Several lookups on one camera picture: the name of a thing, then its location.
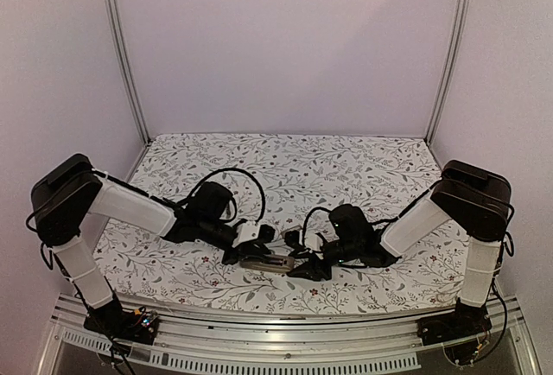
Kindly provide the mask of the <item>beige remote control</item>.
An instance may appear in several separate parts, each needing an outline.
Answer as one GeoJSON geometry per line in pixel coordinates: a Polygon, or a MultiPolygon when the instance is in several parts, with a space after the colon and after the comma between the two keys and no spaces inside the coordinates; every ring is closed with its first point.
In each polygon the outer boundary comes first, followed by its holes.
{"type": "Polygon", "coordinates": [[[287,273],[294,269],[295,259],[289,256],[281,255],[246,257],[239,262],[239,266],[247,270],[287,273]]]}

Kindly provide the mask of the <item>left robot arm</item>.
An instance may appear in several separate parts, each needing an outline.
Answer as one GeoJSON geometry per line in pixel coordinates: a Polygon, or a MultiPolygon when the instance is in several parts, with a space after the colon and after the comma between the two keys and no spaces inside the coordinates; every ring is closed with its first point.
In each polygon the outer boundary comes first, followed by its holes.
{"type": "Polygon", "coordinates": [[[260,197],[255,219],[241,219],[232,191],[214,176],[208,174],[175,201],[94,168],[87,156],[77,153],[33,185],[25,226],[49,249],[95,321],[108,334],[120,335],[129,319],[81,236],[83,222],[99,217],[105,224],[139,229],[171,244],[200,241],[222,251],[223,264],[267,258],[267,244],[276,231],[264,222],[266,197],[260,197]]]}

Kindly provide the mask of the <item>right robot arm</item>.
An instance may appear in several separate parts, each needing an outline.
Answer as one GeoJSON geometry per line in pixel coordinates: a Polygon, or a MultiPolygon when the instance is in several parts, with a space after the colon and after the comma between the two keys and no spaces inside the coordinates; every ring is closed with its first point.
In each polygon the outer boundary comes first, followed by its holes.
{"type": "Polygon", "coordinates": [[[327,210],[334,239],[303,224],[286,234],[302,262],[288,276],[326,282],[335,267],[386,268],[431,234],[452,226],[467,240],[461,289],[447,330],[464,337],[480,323],[514,217],[512,186],[502,175],[458,160],[395,217],[370,221],[360,207],[344,203],[327,210]]]}

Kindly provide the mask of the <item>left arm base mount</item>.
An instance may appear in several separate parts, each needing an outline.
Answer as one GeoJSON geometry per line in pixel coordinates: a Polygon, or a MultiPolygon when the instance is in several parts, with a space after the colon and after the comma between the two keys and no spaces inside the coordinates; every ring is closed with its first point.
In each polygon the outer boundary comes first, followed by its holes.
{"type": "Polygon", "coordinates": [[[110,339],[153,345],[159,323],[159,314],[155,310],[141,307],[126,311],[119,304],[110,303],[101,308],[91,308],[84,328],[110,339]]]}

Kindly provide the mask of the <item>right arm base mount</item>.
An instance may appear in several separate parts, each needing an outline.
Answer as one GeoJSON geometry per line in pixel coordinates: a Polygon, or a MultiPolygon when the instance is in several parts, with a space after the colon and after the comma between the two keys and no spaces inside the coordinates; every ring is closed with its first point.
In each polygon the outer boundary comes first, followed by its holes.
{"type": "Polygon", "coordinates": [[[479,357],[492,323],[487,312],[476,314],[451,312],[417,321],[417,336],[424,346],[451,342],[442,350],[447,360],[457,366],[471,365],[479,357]]]}

